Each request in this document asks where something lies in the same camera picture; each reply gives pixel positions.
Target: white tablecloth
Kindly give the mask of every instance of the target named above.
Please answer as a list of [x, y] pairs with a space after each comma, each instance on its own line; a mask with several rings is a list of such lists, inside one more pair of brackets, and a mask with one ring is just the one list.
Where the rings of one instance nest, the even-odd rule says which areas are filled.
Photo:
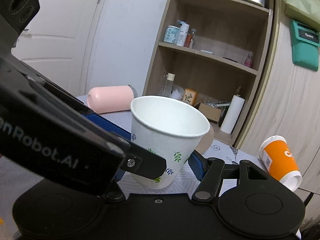
[[[86, 103], [86, 96], [79, 97], [79, 99]], [[131, 131], [132, 114], [130, 111], [104, 114], [102, 116], [128, 132]], [[240, 160], [246, 159], [264, 169], [262, 162], [256, 157], [231, 148], [217, 140], [213, 141], [211, 147], [204, 153], [204, 157], [220, 158], [229, 164], [232, 164], [232, 162], [239, 163]], [[4, 221], [4, 224], [0, 224], [1, 240], [12, 239], [13, 234], [17, 231], [17, 227], [12, 218], [12, 206], [15, 200], [42, 179], [42, 177], [18, 166], [5, 157], [0, 159], [0, 218]], [[189, 196], [191, 196], [199, 185], [199, 181], [196, 179], [196, 176], [193, 174], [188, 163], [186, 163], [177, 174], [175, 180], [164, 189], [154, 190], [144, 188], [136, 183], [132, 176], [127, 172], [119, 182], [119, 185], [126, 197], [128, 197], [129, 193], [188, 193]], [[236, 180], [224, 180], [220, 194], [235, 185]]]

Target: white paper cup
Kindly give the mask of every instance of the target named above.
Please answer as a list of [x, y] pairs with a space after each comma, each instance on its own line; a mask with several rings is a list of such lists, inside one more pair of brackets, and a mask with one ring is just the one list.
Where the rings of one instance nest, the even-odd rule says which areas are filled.
[[142, 186], [167, 187], [210, 129], [207, 118], [194, 107], [172, 98], [144, 96], [131, 102], [131, 141], [167, 161], [157, 179], [132, 174]]

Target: pink bottle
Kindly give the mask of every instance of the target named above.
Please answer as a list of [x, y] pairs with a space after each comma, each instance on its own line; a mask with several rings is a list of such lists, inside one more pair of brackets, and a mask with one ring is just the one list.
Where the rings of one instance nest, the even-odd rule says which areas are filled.
[[89, 108], [98, 114], [130, 110], [131, 101], [138, 97], [131, 86], [95, 87], [87, 97]]

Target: teal device case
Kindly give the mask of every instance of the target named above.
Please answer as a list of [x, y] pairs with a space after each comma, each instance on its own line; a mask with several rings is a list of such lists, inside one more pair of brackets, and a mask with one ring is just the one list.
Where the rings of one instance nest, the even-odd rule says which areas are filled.
[[295, 65], [314, 71], [319, 69], [319, 32], [291, 20], [292, 61]]

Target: white door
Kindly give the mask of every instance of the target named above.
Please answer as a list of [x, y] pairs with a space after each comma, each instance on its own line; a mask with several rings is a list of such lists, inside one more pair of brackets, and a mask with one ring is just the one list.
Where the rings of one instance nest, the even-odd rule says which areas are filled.
[[40, 11], [12, 54], [57, 85], [79, 95], [90, 26], [99, 0], [39, 0]]

